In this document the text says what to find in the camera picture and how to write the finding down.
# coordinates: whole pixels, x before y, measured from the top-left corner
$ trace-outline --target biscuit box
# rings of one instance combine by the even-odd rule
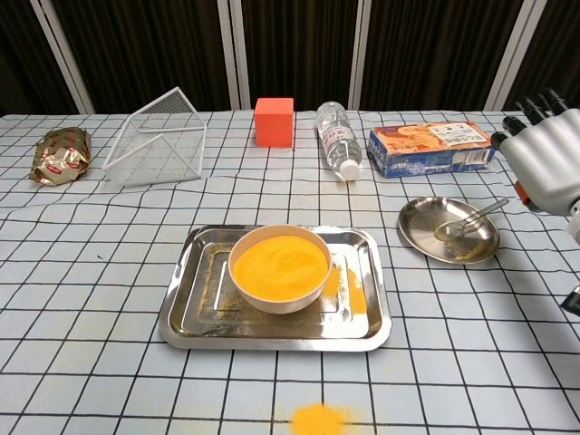
[[[386,178],[485,169],[489,136],[472,121],[374,127],[367,147]]]

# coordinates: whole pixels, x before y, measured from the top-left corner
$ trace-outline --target spoon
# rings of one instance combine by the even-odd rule
[[[498,202],[491,204],[481,210],[474,211],[469,216],[465,217],[462,220],[456,220],[452,222],[446,222],[442,225],[439,225],[435,228],[434,236],[438,240],[442,242],[446,242],[451,240],[452,238],[463,236],[470,231],[473,231],[476,226],[475,224],[478,220],[483,218],[487,215],[487,213],[491,213],[493,210],[497,208],[504,207],[509,202],[509,199],[504,198]]]

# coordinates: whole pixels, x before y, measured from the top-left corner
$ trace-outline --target background wall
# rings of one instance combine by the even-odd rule
[[[200,111],[580,102],[578,0],[2,0],[0,25],[0,115],[130,113],[174,86]]]

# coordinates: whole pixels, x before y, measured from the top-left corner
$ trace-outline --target dark curtain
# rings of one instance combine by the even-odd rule
[[[0,116],[78,113],[29,1],[0,1]]]
[[[372,2],[361,109],[482,110],[521,4]]]
[[[507,97],[505,110],[517,99],[536,98],[545,87],[554,88],[571,105],[580,105],[580,1],[550,0],[527,48]]]
[[[179,86],[229,110],[215,0],[53,0],[97,112],[129,113]]]
[[[348,102],[356,0],[243,0],[252,107],[294,97],[295,110]]]

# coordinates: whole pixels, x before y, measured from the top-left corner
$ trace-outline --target white bowl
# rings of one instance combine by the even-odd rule
[[[326,262],[328,263],[328,270],[324,280],[311,292],[306,295],[297,297],[295,299],[288,300],[269,300],[257,297],[248,293],[244,288],[236,281],[234,278],[234,266],[236,261],[244,254],[250,247],[255,245],[262,240],[267,238],[277,237],[277,236],[297,236],[314,243],[317,247],[323,251],[326,257]],[[326,243],[322,240],[320,236],[309,231],[308,229],[297,227],[295,225],[270,225],[267,227],[260,227],[253,231],[250,231],[245,236],[240,238],[237,243],[232,248],[229,253],[229,261],[227,262],[227,270],[232,278],[232,281],[236,285],[240,294],[246,299],[251,305],[261,311],[265,311],[271,314],[289,314],[296,311],[300,311],[320,296],[323,291],[324,285],[330,276],[333,269],[333,260],[330,255],[330,250]]]

